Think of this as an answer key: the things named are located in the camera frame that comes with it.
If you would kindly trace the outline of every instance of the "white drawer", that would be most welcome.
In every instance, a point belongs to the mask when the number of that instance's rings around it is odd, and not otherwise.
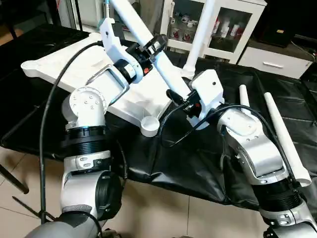
[[[247,47],[238,64],[299,79],[312,61]]]

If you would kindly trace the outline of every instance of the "black cable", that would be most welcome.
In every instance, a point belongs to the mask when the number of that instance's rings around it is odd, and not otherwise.
[[[102,229],[99,221],[97,220],[97,218],[95,216],[93,216],[89,212],[85,212],[85,211],[68,211],[68,212],[63,212],[63,214],[84,214],[84,215],[86,215],[87,217],[89,217],[90,219],[92,219],[94,221],[95,225],[97,226],[98,233],[100,234],[100,237],[103,238],[103,229]]]
[[[61,78],[63,77],[63,75],[65,74],[66,70],[69,68],[70,64],[82,53],[84,52],[86,49],[92,47],[92,46],[102,46],[102,41],[98,41],[98,42],[94,42],[91,43],[87,46],[85,46],[84,48],[82,48],[80,51],[78,51],[68,62],[67,64],[64,66],[64,68],[62,69],[62,71],[60,72],[58,78],[56,79],[48,100],[46,102],[45,105],[45,109],[44,109],[44,113],[43,113],[43,117],[42,117],[42,122],[41,122],[41,129],[40,129],[40,182],[41,182],[41,224],[45,223],[45,217],[46,217],[46,199],[45,199],[45,161],[44,161],[44,157],[43,157],[43,135],[44,135],[44,127],[45,127],[45,122],[46,122],[46,117],[48,115],[48,111],[51,105],[51,102],[53,100],[53,96],[54,96],[54,92],[57,88],[57,85],[59,84]]]
[[[109,133],[111,133],[111,130],[110,130],[110,127],[108,126],[108,124],[106,124],[106,129],[108,130]],[[120,142],[117,139],[115,140],[115,142],[117,143],[117,145],[119,147],[120,153],[122,155],[122,160],[123,160],[123,183],[122,183],[122,189],[124,189],[125,184],[126,184],[127,179],[128,179],[128,163],[127,163],[127,160],[125,158],[124,151],[123,151],[123,148],[122,148]]]
[[[298,186],[297,183],[296,183],[296,179],[295,179],[295,176],[294,176],[294,173],[292,171],[292,168],[287,160],[287,157],[285,155],[285,152],[283,150],[283,147],[281,146],[279,140],[277,139],[276,135],[275,135],[275,132],[274,130],[271,128],[271,126],[268,124],[268,122],[265,120],[265,118],[256,110],[250,108],[250,107],[247,107],[247,106],[244,106],[244,105],[229,105],[229,106],[225,106],[223,108],[220,108],[218,110],[215,110],[215,111],[212,111],[210,113],[208,113],[208,115],[202,119],[199,123],[197,123],[196,126],[194,126],[190,131],[188,131],[184,136],[182,136],[179,140],[173,142],[172,144],[170,145],[164,145],[163,143],[163,140],[162,140],[162,131],[163,131],[163,128],[165,126],[165,123],[166,121],[168,120],[168,118],[175,112],[177,111],[178,109],[181,109],[183,105],[180,105],[178,106],[177,108],[175,108],[173,111],[171,111],[163,120],[162,124],[161,124],[161,127],[160,127],[160,130],[159,130],[159,134],[158,134],[158,137],[159,137],[159,140],[160,140],[160,143],[163,147],[165,148],[171,148],[175,145],[177,145],[178,143],[180,143],[183,139],[185,139],[187,136],[189,136],[191,133],[193,133],[199,126],[201,126],[204,122],[206,122],[208,119],[212,118],[213,116],[219,114],[219,113],[222,113],[228,109],[233,109],[233,108],[241,108],[241,109],[247,109],[249,110],[251,113],[253,113],[260,121],[262,124],[264,124],[264,126],[267,128],[268,132],[270,133],[271,135],[271,138],[273,140],[273,143],[276,145],[279,153],[281,154],[281,157],[285,163],[285,166],[286,166],[286,169],[288,170],[289,174],[290,174],[290,178],[291,178],[291,181],[293,183],[293,185],[296,187]]]

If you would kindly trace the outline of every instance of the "tiled floor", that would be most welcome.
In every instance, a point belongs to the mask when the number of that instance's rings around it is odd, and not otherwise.
[[[23,194],[0,177],[0,237],[22,238],[39,225],[40,220],[17,204],[17,196],[35,210],[40,208],[38,157],[0,147],[0,164],[30,192]],[[63,164],[47,160],[47,210],[57,216]],[[261,238],[266,225],[257,212],[222,206],[167,191],[148,184],[129,181],[122,208],[104,228],[112,228],[130,238]]]

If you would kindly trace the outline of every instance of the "black tablecloth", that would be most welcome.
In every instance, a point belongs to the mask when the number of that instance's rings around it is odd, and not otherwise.
[[[35,60],[88,36],[76,30],[43,25],[0,47],[0,55],[7,57],[0,70],[0,128],[4,147],[38,154],[39,128],[44,103],[52,85],[39,78],[28,78],[20,69],[26,60]],[[174,65],[182,67],[186,56],[167,52]],[[309,170],[313,184],[302,188],[308,205],[317,218],[317,84],[301,82],[238,65],[200,59],[197,72],[214,68],[224,87],[227,102],[238,103],[238,87],[248,88],[250,106],[269,120],[263,93],[272,93],[285,124],[294,141],[303,165]],[[45,131],[45,154],[62,160],[59,143],[63,140],[66,120],[60,104],[68,95],[58,90],[49,113]],[[146,138],[139,128],[106,114],[113,136],[121,142],[129,165],[129,178],[169,190],[199,197],[221,204],[257,209],[258,202],[235,157],[220,164],[222,140],[215,126],[196,131],[180,145],[165,149],[158,138]],[[183,112],[175,113],[164,130],[166,140],[174,141],[191,126]],[[122,162],[114,147],[115,169],[120,173]]]

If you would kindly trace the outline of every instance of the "white pole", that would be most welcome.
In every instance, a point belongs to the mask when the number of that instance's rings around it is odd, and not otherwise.
[[[128,0],[110,0],[114,9],[117,11],[125,25],[138,40],[140,46],[144,46],[149,42],[153,35],[148,30],[144,22],[136,13]],[[190,89],[185,84],[179,70],[171,63],[164,52],[160,52],[156,56],[154,62],[155,68],[158,70],[166,84],[171,90],[178,93],[183,99],[187,99]]]
[[[244,84],[240,85],[239,92],[240,92],[240,104],[249,107],[250,104],[249,104],[248,91],[247,91],[247,87]],[[251,114],[251,112],[247,109],[241,109],[241,111],[244,114],[248,114],[248,115]]]
[[[283,118],[278,111],[272,95],[270,93],[265,93],[264,98],[274,124],[277,138],[283,147],[296,180],[300,182],[303,187],[310,185],[312,183],[311,177],[308,171],[304,168],[301,159],[298,156],[291,136],[288,133]]]
[[[192,48],[189,52],[187,62],[183,67],[183,75],[189,79],[192,79],[195,75],[196,62],[209,27],[214,2],[215,0],[206,0],[206,3],[204,4],[203,12],[199,19],[199,24],[194,37]]]

